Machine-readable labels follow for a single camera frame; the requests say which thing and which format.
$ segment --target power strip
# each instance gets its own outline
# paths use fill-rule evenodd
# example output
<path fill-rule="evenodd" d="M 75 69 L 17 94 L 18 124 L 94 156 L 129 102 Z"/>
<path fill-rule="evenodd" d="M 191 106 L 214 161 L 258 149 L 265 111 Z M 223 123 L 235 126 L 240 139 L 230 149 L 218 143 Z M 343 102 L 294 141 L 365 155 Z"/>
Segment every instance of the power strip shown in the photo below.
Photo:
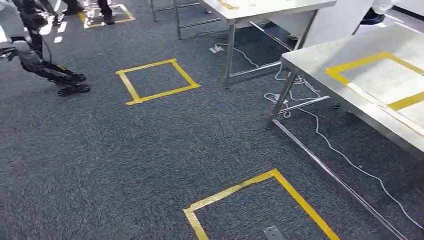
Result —
<path fill-rule="evenodd" d="M 209 48 L 209 50 L 214 54 L 220 53 L 220 52 L 225 52 L 225 49 L 220 47 L 220 46 L 211 47 L 211 48 Z"/>

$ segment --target metal table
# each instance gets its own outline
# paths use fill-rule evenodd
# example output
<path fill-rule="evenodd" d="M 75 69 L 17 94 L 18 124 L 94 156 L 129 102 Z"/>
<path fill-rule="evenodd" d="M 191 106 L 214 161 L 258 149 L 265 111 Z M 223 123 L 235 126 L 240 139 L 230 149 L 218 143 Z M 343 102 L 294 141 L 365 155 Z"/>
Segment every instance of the metal table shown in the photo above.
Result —
<path fill-rule="evenodd" d="M 314 15 L 311 18 L 304 34 L 297 41 L 295 49 L 299 49 L 305 43 L 305 39 L 311 28 L 312 22 L 315 19 L 315 15 L 318 9 L 331 7 L 336 4 L 336 0 L 198 0 L 198 2 L 218 18 L 181 26 L 178 14 L 179 6 L 177 6 L 176 0 L 172 0 L 175 11 L 177 35 L 178 38 L 181 39 L 182 28 L 212 23 L 218 20 L 222 20 L 229 25 L 228 47 L 225 65 L 225 86 L 228 85 L 229 78 L 256 72 L 274 66 L 279 66 L 281 64 L 279 61 L 277 61 L 255 69 L 232 73 L 236 24 L 251 23 L 253 26 L 270 36 L 279 44 L 283 45 L 289 50 L 292 50 L 283 41 L 276 38 L 272 34 L 267 33 L 252 21 L 272 18 L 281 14 L 295 14 L 306 11 L 314 11 Z"/>
<path fill-rule="evenodd" d="M 299 141 L 277 116 L 330 96 L 419 159 L 424 159 L 424 34 L 400 25 L 284 53 L 291 74 L 267 127 L 277 125 L 399 239 L 396 228 Z M 327 96 L 282 109 L 296 75 Z"/>

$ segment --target metal table frame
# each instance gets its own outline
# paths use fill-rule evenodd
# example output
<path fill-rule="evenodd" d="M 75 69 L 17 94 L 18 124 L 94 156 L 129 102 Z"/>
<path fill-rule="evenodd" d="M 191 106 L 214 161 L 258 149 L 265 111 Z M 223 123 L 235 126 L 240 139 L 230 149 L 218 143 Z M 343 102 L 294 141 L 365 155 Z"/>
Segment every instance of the metal table frame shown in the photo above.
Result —
<path fill-rule="evenodd" d="M 154 0 L 149 0 L 149 4 L 150 4 L 151 14 L 153 16 L 153 22 L 155 22 L 155 23 L 158 21 L 158 18 L 156 17 L 156 13 L 174 9 L 174 6 L 164 6 L 164 7 L 155 8 Z M 200 3 L 191 2 L 191 3 L 178 5 L 177 7 L 178 8 L 186 8 L 186 7 L 196 6 L 196 5 L 200 5 Z"/>
<path fill-rule="evenodd" d="M 215 19 L 211 19 L 211 20 L 195 22 L 195 23 L 192 23 L 192 24 L 180 25 L 180 15 L 178 13 L 178 9 L 184 8 L 184 7 L 195 6 L 195 5 L 198 5 L 198 4 L 200 4 L 200 3 L 190 3 L 190 4 L 186 4 L 186 5 L 177 5 L 177 0 L 172 0 L 172 5 L 173 5 L 172 8 L 174 9 L 174 14 L 175 14 L 176 33 L 177 33 L 178 39 L 182 39 L 181 38 L 181 29 L 194 27 L 194 26 L 198 26 L 198 25 L 203 25 L 203 24 L 214 23 L 214 22 L 221 20 L 220 18 L 215 18 Z M 305 40 L 307 38 L 309 30 L 311 29 L 312 23 L 315 20 L 315 16 L 317 15 L 317 12 L 318 12 L 318 10 L 313 10 L 312 18 L 311 18 L 310 22 L 308 23 L 308 25 L 306 26 L 305 32 L 302 34 L 302 36 L 297 41 L 297 44 L 294 47 L 294 49 L 291 48 L 290 46 L 288 46 L 286 43 L 284 43 L 282 40 L 280 40 L 276 36 L 272 35 L 269 32 L 266 32 L 263 28 L 261 28 L 260 26 L 258 26 L 254 22 L 249 21 L 249 23 L 252 24 L 257 29 L 259 29 L 264 34 L 266 34 L 267 36 L 269 36 L 271 39 L 273 39 L 274 41 L 276 41 L 277 43 L 279 43 L 280 45 L 282 45 L 283 47 L 288 49 L 289 51 L 293 51 L 293 50 L 297 50 L 297 49 L 302 48 L 303 45 L 305 44 Z M 260 71 L 260 70 L 264 70 L 264 69 L 267 69 L 267 68 L 279 66 L 281 64 L 280 61 L 276 61 L 276 62 L 272 62 L 272 63 L 262 65 L 258 68 L 232 73 L 235 38 L 236 38 L 236 24 L 232 23 L 232 24 L 229 24 L 229 28 L 228 28 L 228 42 L 227 42 L 228 47 L 227 47 L 227 55 L 226 55 L 226 63 L 225 63 L 224 87 L 226 87 L 226 88 L 229 87 L 229 85 L 230 85 L 229 79 L 230 78 L 238 77 L 238 76 L 245 75 L 245 74 L 250 74 L 250 73 L 253 73 L 253 72 L 256 72 L 256 71 Z"/>
<path fill-rule="evenodd" d="M 326 95 L 319 97 L 314 100 L 309 100 L 291 107 L 282 109 L 284 100 L 287 98 L 290 89 L 295 82 L 296 76 L 299 75 L 307 79 L 307 74 L 296 66 L 289 66 L 289 77 L 285 82 L 284 87 L 281 90 L 280 97 L 272 110 L 272 114 L 268 119 L 266 129 L 269 130 L 273 125 L 276 125 L 282 130 L 289 138 L 291 138 L 301 149 L 303 149 L 310 158 L 316 162 L 327 174 L 329 174 L 336 182 L 338 182 L 344 189 L 346 189 L 365 209 L 367 209 L 378 221 L 380 221 L 389 231 L 391 231 L 398 239 L 408 240 L 401 232 L 399 232 L 389 221 L 387 221 L 378 211 L 376 211 L 364 198 L 362 198 L 352 187 L 338 177 L 321 159 L 319 159 L 309 148 L 307 148 L 297 137 L 295 137 L 280 121 L 277 120 L 277 116 L 295 109 L 299 109 L 308 105 L 312 105 L 331 97 Z"/>

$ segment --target table top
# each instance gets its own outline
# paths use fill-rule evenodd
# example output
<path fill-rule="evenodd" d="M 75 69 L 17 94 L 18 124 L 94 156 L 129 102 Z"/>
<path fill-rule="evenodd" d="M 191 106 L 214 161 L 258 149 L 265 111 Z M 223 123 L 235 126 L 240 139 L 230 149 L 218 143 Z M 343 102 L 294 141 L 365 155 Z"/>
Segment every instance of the table top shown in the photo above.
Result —
<path fill-rule="evenodd" d="M 394 25 L 284 53 L 281 61 L 424 159 L 424 34 Z"/>
<path fill-rule="evenodd" d="M 331 7 L 336 0 L 199 0 L 199 3 L 228 24 L 238 24 Z"/>

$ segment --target yellow tape marking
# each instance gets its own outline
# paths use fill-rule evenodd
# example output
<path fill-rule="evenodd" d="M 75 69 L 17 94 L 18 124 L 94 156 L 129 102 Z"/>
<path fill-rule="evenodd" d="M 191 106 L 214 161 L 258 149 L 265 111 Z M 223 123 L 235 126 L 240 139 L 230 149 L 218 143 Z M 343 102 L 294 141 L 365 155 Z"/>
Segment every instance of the yellow tape marking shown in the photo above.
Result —
<path fill-rule="evenodd" d="M 239 7 L 238 6 L 232 6 L 232 5 L 230 5 L 230 4 L 228 4 L 228 3 L 226 3 L 226 2 L 224 2 L 225 0 L 218 0 L 218 3 L 220 3 L 222 6 L 224 6 L 224 7 L 226 7 L 227 9 L 229 9 L 229 10 L 236 10 L 236 9 L 239 9 Z"/>
<path fill-rule="evenodd" d="M 277 179 L 277 181 L 287 190 L 291 197 L 296 200 L 296 202 L 303 208 L 303 210 L 315 221 L 315 223 L 321 228 L 321 230 L 325 233 L 325 235 L 327 235 L 330 240 L 340 240 L 336 233 L 334 233 L 334 231 L 327 225 L 327 223 L 320 217 L 320 215 L 318 215 L 318 213 L 305 201 L 305 199 L 298 193 L 298 191 L 296 191 L 296 189 L 283 177 L 283 175 L 276 168 L 272 169 L 271 171 L 262 173 L 258 176 L 255 176 L 247 181 L 244 181 L 239 185 L 235 185 L 203 200 L 195 202 L 191 204 L 190 207 L 187 209 L 183 209 L 183 212 L 185 213 L 185 216 L 187 217 L 187 220 L 193 228 L 197 238 L 199 240 L 209 240 L 208 236 L 205 233 L 205 230 L 200 224 L 198 218 L 196 217 L 196 210 L 201 209 L 221 199 L 224 199 L 242 188 L 265 181 L 272 177 Z"/>
<path fill-rule="evenodd" d="M 334 78 L 335 80 L 339 81 L 341 84 L 343 84 L 344 86 L 348 86 L 349 83 L 349 79 L 347 79 L 346 77 L 344 77 L 341 72 L 347 71 L 347 70 L 351 70 L 351 69 L 355 69 L 358 68 L 360 66 L 363 65 L 367 65 L 370 64 L 372 62 L 376 62 L 376 61 L 380 61 L 383 59 L 390 59 L 395 61 L 396 63 L 416 72 L 419 75 L 424 76 L 424 70 L 410 64 L 407 61 L 404 61 L 396 56 L 394 56 L 393 54 L 391 54 L 390 52 L 381 52 L 381 53 L 377 53 L 356 61 L 352 61 L 352 62 L 348 62 L 345 64 L 341 64 L 338 66 L 333 66 L 333 67 L 329 67 L 325 70 L 325 72 L 331 76 L 332 78 Z M 406 107 L 409 107 L 411 105 L 417 104 L 421 101 L 424 101 L 424 92 L 418 93 L 416 95 L 413 96 L 409 96 L 406 97 L 404 99 L 398 100 L 396 102 L 393 103 L 389 103 L 387 106 L 389 108 L 392 108 L 395 111 L 404 109 Z"/>
<path fill-rule="evenodd" d="M 424 101 L 424 92 L 420 92 L 399 101 L 395 101 L 387 106 L 395 111 L 398 111 L 422 101 Z"/>
<path fill-rule="evenodd" d="M 142 70 L 142 69 L 147 69 L 147 68 L 152 68 L 152 67 L 156 67 L 156 66 L 163 65 L 163 64 L 172 64 L 172 66 L 176 69 L 176 71 L 188 82 L 189 85 L 183 86 L 183 87 L 180 87 L 180 88 L 177 88 L 177 89 L 157 93 L 157 94 L 150 95 L 150 96 L 140 97 L 137 94 L 136 90 L 134 89 L 134 86 L 131 84 L 130 80 L 128 79 L 127 75 L 125 75 L 125 73 L 137 71 L 137 70 Z M 149 100 L 152 100 L 152 99 L 157 99 L 157 98 L 165 97 L 165 96 L 176 94 L 176 93 L 181 93 L 181 92 L 184 92 L 184 91 L 187 91 L 187 90 L 190 90 L 190 89 L 195 89 L 195 88 L 200 87 L 200 85 L 197 84 L 187 74 L 187 72 L 184 71 L 184 69 L 180 65 L 178 65 L 177 60 L 175 58 L 165 60 L 165 61 L 158 61 L 158 62 L 146 64 L 146 65 L 143 65 L 143 66 L 137 66 L 137 67 L 133 67 L 133 68 L 129 68 L 129 69 L 118 70 L 118 71 L 116 71 L 116 74 L 119 75 L 123 84 L 126 86 L 126 89 L 128 90 L 129 94 L 132 97 L 132 101 L 125 103 L 128 106 L 131 106 L 131 105 L 134 105 L 134 104 L 141 104 L 143 102 L 146 102 L 146 101 L 149 101 Z"/>
<path fill-rule="evenodd" d="M 118 20 L 118 21 L 115 21 L 115 23 L 125 23 L 125 22 L 136 20 L 136 18 L 128 11 L 128 9 L 123 4 L 115 4 L 115 5 L 111 5 L 110 7 L 111 8 L 120 7 L 123 10 L 123 12 L 125 13 L 125 15 L 128 17 L 128 19 Z M 100 8 L 91 8 L 89 10 L 97 10 L 97 9 L 100 9 Z M 86 17 L 84 12 L 78 12 L 78 16 L 81 19 L 82 23 L 84 24 L 85 29 L 104 26 L 104 24 L 102 24 L 102 23 L 93 24 L 93 25 L 88 24 L 89 18 Z"/>

